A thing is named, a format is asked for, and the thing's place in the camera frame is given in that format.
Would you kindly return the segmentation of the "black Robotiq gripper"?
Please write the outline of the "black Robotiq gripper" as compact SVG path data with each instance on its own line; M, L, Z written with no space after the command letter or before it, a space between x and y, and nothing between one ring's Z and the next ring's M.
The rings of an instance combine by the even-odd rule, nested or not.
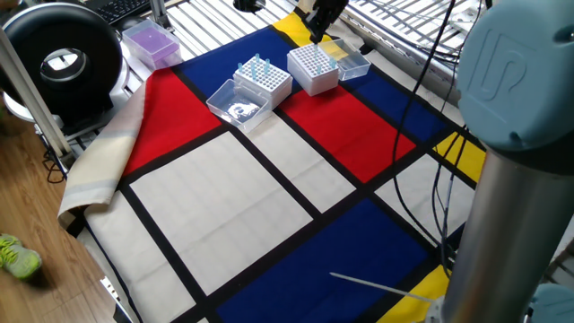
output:
M303 24L310 32L309 40L318 44L328 27L336 21L348 4L349 0L316 0L313 4L314 10L305 13L302 18Z

